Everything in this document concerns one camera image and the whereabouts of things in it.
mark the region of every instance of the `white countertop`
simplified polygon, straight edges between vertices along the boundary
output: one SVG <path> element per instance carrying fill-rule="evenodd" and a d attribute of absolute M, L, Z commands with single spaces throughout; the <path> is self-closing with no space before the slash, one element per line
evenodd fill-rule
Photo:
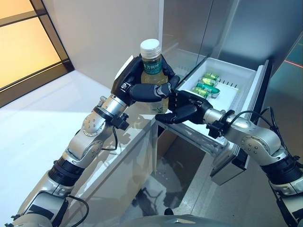
<path fill-rule="evenodd" d="M 3 223 L 11 222 L 10 216 L 60 158 L 99 97 L 109 95 L 107 87 L 75 70 L 0 108 Z M 126 112 L 130 126 L 117 130 L 118 149 L 101 153 L 72 194 L 87 198 L 155 122 L 153 115 L 139 115 L 136 105 Z M 114 144 L 113 136 L 105 142 L 110 144 Z"/>

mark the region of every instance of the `window frame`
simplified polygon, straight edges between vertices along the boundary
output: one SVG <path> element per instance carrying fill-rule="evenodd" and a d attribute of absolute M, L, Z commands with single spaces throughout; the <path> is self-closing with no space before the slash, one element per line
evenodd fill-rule
<path fill-rule="evenodd" d="M 41 0 L 29 1 L 33 6 L 34 11 L 2 18 L 0 19 L 0 27 L 35 17 L 39 18 L 39 21 L 56 50 L 60 61 L 0 88 L 0 107 L 3 107 L 28 92 L 31 92 L 74 70 L 74 66 L 63 47 L 59 35 L 54 28 L 48 12 L 46 11 L 44 3 Z"/>

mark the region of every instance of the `yellow liquid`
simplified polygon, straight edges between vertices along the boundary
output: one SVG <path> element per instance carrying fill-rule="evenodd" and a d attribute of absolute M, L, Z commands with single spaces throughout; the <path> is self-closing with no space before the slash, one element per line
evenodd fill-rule
<path fill-rule="evenodd" d="M 141 83 L 144 84 L 165 84 L 168 82 L 168 77 L 161 71 L 158 74 L 150 75 L 145 71 L 141 74 Z M 146 103 L 151 114 L 162 114 L 165 113 L 169 106 L 169 99 L 162 99 L 160 102 Z"/>

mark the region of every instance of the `drawer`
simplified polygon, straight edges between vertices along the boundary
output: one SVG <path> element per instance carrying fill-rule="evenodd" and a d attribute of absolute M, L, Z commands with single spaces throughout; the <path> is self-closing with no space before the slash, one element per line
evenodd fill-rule
<path fill-rule="evenodd" d="M 220 94 L 217 98 L 208 100 L 215 109 L 226 111 L 232 109 L 236 114 L 245 110 L 254 110 L 257 101 L 260 102 L 259 105 L 263 103 L 263 99 L 258 99 L 258 96 L 265 73 L 268 72 L 267 65 L 268 61 L 260 65 L 257 70 L 251 70 L 221 60 L 205 58 L 182 80 L 177 89 L 191 92 L 206 72 L 215 73 L 220 76 L 216 86 L 220 89 Z M 243 117 L 250 118 L 250 114 L 244 114 Z M 196 125 L 190 121 L 173 125 L 159 123 L 159 125 L 181 136 L 214 158 L 211 177 L 217 184 L 223 184 L 232 179 L 247 167 L 246 153 L 224 137 L 216 139 L 210 137 L 206 125 Z"/>

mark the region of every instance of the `refrigerator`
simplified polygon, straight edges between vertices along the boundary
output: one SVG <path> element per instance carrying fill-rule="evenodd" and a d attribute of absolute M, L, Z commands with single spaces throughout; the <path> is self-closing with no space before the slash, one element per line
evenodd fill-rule
<path fill-rule="evenodd" d="M 302 31 L 302 2 L 164 0 L 161 8 L 159 39 L 181 78 L 177 89 L 191 91 L 206 72 L 214 73 L 220 76 L 220 94 L 209 99 L 215 109 L 260 112 L 271 76 Z M 218 185 L 247 169 L 249 156 L 224 137 L 210 137 L 205 125 L 159 126 L 211 155 L 210 176 Z"/>

